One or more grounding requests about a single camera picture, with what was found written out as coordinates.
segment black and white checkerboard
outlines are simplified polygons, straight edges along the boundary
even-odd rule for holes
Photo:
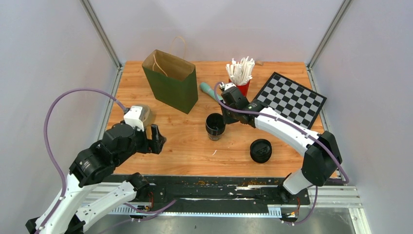
[[[255,96],[288,120],[310,129],[326,97],[276,72]]]

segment wooden tabletop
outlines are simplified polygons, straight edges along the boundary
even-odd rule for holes
[[[211,87],[216,82],[227,81],[227,61],[200,61],[196,65],[198,85],[206,82]],[[304,63],[265,62],[256,65],[249,86],[249,101],[258,93],[268,78],[278,72],[311,88]],[[249,125],[227,125],[222,138],[211,141],[205,130],[205,119],[211,113],[221,113],[220,106],[210,96],[198,91],[199,100],[186,115],[158,100],[152,94],[142,62],[128,61],[116,97],[127,107],[139,103],[148,105],[156,115],[154,124],[159,126],[167,142],[159,155],[135,154],[118,167],[115,173],[144,175],[192,176],[270,176],[285,177],[302,166],[302,157],[289,145],[264,131]],[[116,105],[109,118],[108,128],[123,120],[123,112]],[[318,117],[312,130],[323,132]],[[264,138],[272,144],[272,156],[263,164],[254,162],[249,146],[256,139]]]

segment teal handle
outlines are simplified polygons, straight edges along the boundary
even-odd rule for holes
[[[211,86],[209,86],[207,83],[202,82],[202,83],[199,85],[199,88],[202,90],[202,92],[210,95],[211,98],[213,98],[214,100],[216,100],[216,99],[215,99],[215,95],[214,95],[214,90],[213,90],[213,89],[211,88]],[[219,99],[219,100],[222,100],[222,97],[221,97],[221,95],[219,95],[219,94],[218,94],[218,99]]]

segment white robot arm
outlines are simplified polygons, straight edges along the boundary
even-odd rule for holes
[[[279,186],[278,193],[284,202],[312,185],[323,186],[337,169],[332,157],[315,140],[322,142],[337,162],[342,163],[336,139],[330,132],[320,134],[300,127],[259,100],[249,102],[232,83],[222,84],[220,88],[225,102],[220,103],[225,124],[239,121],[266,131],[289,144],[304,157],[302,168],[288,175]]]
[[[86,196],[115,168],[135,153],[159,154],[166,138],[152,124],[152,139],[147,138],[145,125],[150,110],[145,106],[132,106],[124,115],[124,121],[108,129],[102,140],[81,151],[66,177],[64,197],[60,194],[46,212],[27,221],[26,228],[34,234],[79,234],[87,231],[100,218],[137,196],[146,195],[149,183],[139,173],[131,175],[118,188],[95,202],[80,207]],[[56,202],[61,200],[57,209]]]

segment white wall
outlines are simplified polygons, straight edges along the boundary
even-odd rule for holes
[[[122,62],[168,52],[175,36],[188,60],[308,62],[342,0],[91,0]],[[172,52],[183,55],[180,41]]]
[[[0,233],[27,233],[61,188],[43,122],[53,100],[76,87],[106,91],[115,77],[78,0],[0,3]],[[63,171],[96,139],[107,98],[77,93],[58,103],[49,138]]]
[[[412,10],[354,0],[314,68],[374,234],[412,232]]]

